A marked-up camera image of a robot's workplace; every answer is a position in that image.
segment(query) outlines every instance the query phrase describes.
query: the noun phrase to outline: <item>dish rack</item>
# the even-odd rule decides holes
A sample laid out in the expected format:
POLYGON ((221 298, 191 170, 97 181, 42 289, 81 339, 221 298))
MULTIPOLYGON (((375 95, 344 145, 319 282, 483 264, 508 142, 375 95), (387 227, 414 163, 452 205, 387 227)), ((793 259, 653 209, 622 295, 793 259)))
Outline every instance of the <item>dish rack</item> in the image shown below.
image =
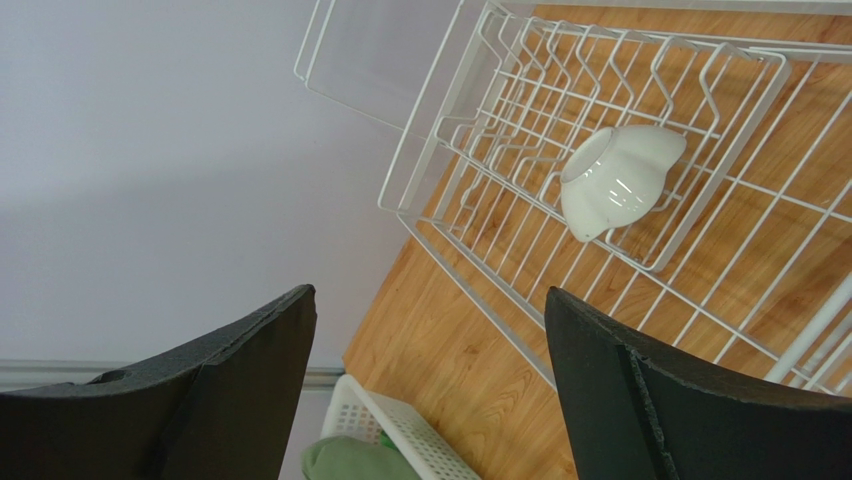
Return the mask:
POLYGON ((379 206, 538 373, 554 385, 517 326, 544 328, 555 285, 715 364, 852 396, 843 148, 852 85, 820 83, 852 64, 852 47, 578 25, 474 4, 472 31, 458 12, 450 24, 379 206), (447 45, 459 41, 467 48, 454 55, 447 45), (446 65, 449 88, 433 78, 446 65), (436 95, 440 104, 424 101, 436 95), (815 101, 824 115, 797 125, 815 101), (686 153, 651 213, 577 242, 560 213, 559 173, 592 133, 631 124, 682 134, 686 153), (528 320, 499 315, 459 254, 528 320))

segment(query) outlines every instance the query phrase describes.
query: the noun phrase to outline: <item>white bowl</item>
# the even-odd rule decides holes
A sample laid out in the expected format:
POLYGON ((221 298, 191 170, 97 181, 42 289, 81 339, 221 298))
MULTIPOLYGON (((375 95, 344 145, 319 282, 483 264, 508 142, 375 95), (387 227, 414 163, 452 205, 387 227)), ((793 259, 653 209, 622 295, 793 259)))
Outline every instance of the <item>white bowl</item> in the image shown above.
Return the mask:
POLYGON ((683 136, 662 127, 628 125, 595 132, 562 169, 562 214, 589 242, 648 213, 666 174, 686 150, 683 136))

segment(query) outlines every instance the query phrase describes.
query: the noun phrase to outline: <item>green cloth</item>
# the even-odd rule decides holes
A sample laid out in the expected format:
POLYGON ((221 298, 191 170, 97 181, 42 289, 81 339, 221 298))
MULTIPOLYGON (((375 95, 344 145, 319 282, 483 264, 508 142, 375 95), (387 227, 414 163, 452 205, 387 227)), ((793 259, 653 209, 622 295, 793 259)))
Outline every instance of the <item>green cloth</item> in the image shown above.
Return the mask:
POLYGON ((399 451, 399 449, 396 448, 396 444, 393 443, 393 440, 390 439, 390 437, 388 436, 388 433, 385 432, 384 430, 379 432, 379 445, 384 445, 384 446, 390 448, 391 450, 396 450, 397 452, 399 451))
POLYGON ((302 452, 306 480, 420 480, 401 453, 351 437, 329 437, 302 452))

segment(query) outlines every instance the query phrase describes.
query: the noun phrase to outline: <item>white wall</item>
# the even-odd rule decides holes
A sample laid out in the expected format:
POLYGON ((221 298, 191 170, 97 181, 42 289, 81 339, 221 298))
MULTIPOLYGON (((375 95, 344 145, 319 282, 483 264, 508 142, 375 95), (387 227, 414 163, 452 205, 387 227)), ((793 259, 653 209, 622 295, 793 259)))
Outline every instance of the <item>white wall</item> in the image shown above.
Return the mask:
POLYGON ((304 478, 302 475, 302 452, 319 440, 322 422, 331 403, 331 391, 304 391, 299 396, 299 408, 293 419, 287 452, 281 465, 280 480, 304 478))
POLYGON ((0 358, 141 359, 310 282, 340 365, 406 235, 398 134, 291 72, 312 8, 0 0, 0 358))

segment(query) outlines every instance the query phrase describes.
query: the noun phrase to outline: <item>white plastic basket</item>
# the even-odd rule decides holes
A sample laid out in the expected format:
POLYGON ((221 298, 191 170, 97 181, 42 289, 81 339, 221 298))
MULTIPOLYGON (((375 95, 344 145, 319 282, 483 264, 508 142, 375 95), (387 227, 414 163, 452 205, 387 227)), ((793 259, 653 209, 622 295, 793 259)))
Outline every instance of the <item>white plastic basket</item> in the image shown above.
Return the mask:
POLYGON ((334 387, 322 426, 322 438, 346 435, 372 444, 384 430, 411 467, 428 480, 480 477, 411 405, 368 392, 351 375, 334 387))

